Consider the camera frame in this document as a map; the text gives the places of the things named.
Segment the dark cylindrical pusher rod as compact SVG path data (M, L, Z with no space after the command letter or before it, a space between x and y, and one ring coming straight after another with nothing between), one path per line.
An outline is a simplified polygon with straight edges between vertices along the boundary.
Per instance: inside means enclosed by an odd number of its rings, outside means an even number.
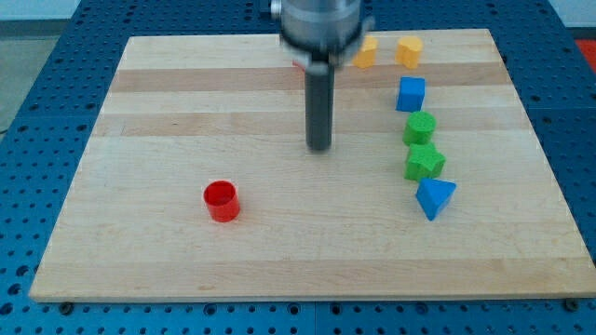
M334 68L313 62L305 69L305 139L310 151L325 152L332 144Z

